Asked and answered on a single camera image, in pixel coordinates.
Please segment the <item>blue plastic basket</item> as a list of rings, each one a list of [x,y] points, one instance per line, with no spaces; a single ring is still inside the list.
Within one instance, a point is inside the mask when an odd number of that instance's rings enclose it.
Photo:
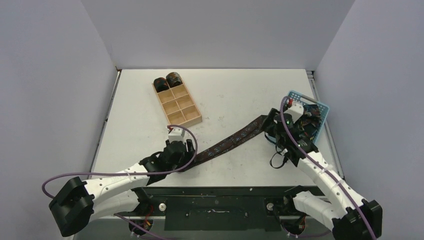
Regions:
[[[304,94],[291,90],[282,102],[281,109],[272,108],[261,129],[271,141],[281,146],[295,140],[315,143],[324,127],[330,108]]]

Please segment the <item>wooden compartment tray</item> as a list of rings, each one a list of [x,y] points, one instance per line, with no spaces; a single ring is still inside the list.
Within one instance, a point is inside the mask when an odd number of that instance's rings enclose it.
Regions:
[[[153,91],[169,125],[189,128],[203,121],[203,116],[184,83],[160,92],[153,86]]]

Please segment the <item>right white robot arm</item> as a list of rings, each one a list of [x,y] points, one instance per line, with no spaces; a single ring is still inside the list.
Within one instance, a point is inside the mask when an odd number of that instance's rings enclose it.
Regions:
[[[328,163],[317,146],[294,126],[294,106],[284,112],[272,108],[262,123],[265,133],[275,139],[283,163],[291,162],[321,190],[324,201],[308,190],[283,199],[290,215],[298,211],[324,225],[336,240],[376,240],[382,236],[383,208],[357,193]]]

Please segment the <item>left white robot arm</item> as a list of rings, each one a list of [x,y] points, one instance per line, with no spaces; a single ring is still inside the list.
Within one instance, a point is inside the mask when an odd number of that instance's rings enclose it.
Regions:
[[[52,197],[48,207],[63,237],[72,236],[89,222],[121,212],[144,215],[149,201],[134,189],[149,186],[187,167],[198,151],[196,140],[167,142],[158,151],[117,173],[94,173],[94,179],[81,180],[81,174],[68,174],[70,179]]]

